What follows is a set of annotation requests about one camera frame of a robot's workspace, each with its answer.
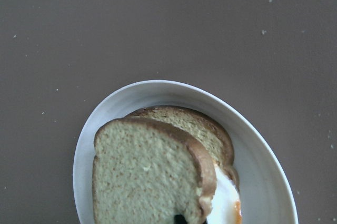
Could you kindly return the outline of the bread slice with egg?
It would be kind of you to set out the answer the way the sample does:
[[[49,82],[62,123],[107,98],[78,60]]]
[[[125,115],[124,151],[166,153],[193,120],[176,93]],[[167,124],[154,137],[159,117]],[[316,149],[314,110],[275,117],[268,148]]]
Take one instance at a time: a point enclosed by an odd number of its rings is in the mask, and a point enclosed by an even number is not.
[[[172,105],[142,108],[126,117],[155,119],[188,132],[204,145],[214,163],[233,181],[236,189],[240,189],[240,178],[233,167],[235,153],[232,140],[225,128],[211,117],[193,109]]]

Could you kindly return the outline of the white round plate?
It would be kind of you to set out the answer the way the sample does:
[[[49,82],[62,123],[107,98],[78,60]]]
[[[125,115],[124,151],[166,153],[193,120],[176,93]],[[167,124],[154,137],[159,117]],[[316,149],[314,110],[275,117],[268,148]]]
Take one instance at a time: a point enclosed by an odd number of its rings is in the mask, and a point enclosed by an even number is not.
[[[255,127],[229,104],[197,87],[168,80],[124,86],[90,114],[78,138],[73,163],[73,192],[80,223],[93,223],[92,163],[94,135],[106,122],[148,106],[177,105],[198,110],[221,124],[234,145],[244,223],[297,223],[287,177]]]

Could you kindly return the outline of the fried egg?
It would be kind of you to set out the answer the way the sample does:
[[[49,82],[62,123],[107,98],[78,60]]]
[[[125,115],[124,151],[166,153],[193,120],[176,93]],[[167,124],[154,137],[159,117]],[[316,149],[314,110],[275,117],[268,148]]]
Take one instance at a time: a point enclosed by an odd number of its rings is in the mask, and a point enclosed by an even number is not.
[[[242,223],[241,201],[232,179],[215,165],[216,191],[212,199],[212,211],[206,222],[210,224]]]

